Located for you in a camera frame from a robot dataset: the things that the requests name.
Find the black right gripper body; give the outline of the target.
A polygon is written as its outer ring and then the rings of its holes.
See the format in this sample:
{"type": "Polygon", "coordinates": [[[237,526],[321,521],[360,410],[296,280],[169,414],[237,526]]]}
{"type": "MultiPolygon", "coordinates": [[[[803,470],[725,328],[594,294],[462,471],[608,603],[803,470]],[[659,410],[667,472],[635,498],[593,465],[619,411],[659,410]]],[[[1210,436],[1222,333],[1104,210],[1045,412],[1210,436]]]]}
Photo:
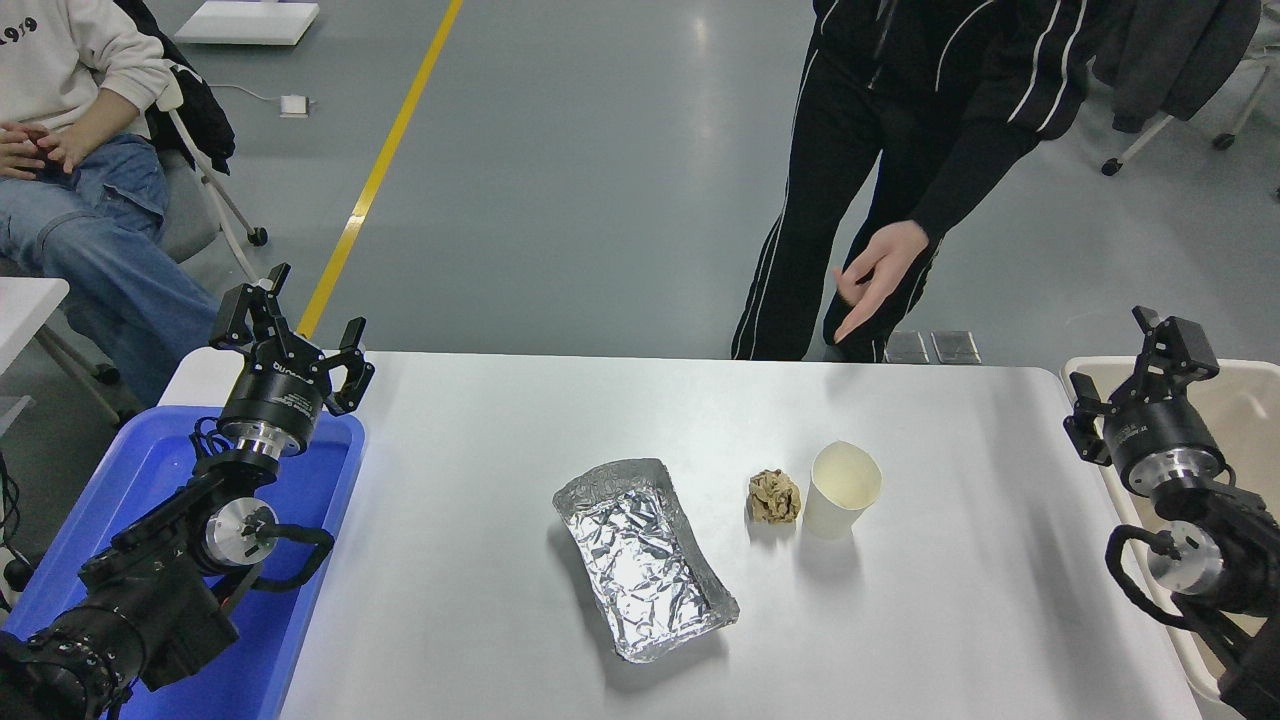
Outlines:
{"type": "Polygon", "coordinates": [[[1139,401],[1103,416],[1102,437],[1125,487],[1213,480],[1225,457],[1185,397],[1139,401]]]}

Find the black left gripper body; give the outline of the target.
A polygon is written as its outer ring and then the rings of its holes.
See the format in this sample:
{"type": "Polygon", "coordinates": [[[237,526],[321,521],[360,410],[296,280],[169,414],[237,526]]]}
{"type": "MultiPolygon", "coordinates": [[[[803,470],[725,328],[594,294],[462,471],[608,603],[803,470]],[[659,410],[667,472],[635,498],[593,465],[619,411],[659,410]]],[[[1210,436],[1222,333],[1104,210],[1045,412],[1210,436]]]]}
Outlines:
{"type": "Polygon", "coordinates": [[[315,375],[247,356],[218,419],[218,430],[232,437],[243,436],[242,427],[265,425],[293,441],[308,441],[328,395],[329,384],[315,375]]]}

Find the seated person's left hand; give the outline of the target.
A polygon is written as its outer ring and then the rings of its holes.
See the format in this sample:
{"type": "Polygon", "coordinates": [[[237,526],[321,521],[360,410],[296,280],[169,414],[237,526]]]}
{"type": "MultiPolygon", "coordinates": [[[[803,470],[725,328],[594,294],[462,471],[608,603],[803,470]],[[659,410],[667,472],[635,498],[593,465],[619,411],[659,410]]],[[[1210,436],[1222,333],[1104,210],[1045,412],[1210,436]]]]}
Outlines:
{"type": "Polygon", "coordinates": [[[38,158],[46,169],[72,173],[96,147],[91,135],[70,127],[35,140],[38,158]]]}

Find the standing person's left hand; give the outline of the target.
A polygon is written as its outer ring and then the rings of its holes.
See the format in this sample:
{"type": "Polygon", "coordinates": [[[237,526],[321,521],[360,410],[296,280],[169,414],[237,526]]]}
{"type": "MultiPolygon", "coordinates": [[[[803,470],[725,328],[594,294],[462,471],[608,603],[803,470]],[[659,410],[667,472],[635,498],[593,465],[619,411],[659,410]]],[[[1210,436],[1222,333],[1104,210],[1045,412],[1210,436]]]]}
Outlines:
{"type": "Polygon", "coordinates": [[[832,270],[835,290],[849,305],[833,331],[833,341],[844,341],[874,318],[928,242],[918,223],[896,222],[878,229],[846,268],[832,270]]]}

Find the seated person's right hand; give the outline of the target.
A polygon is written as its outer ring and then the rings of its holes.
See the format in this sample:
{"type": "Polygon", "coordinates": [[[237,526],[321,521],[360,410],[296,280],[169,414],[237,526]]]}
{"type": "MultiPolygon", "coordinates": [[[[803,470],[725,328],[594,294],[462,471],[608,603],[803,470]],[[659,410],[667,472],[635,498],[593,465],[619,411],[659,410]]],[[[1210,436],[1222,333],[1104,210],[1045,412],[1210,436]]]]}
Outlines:
{"type": "Polygon", "coordinates": [[[38,141],[50,136],[40,124],[17,122],[1,123],[1,177],[4,179],[35,181],[45,168],[49,151],[38,141]]]}

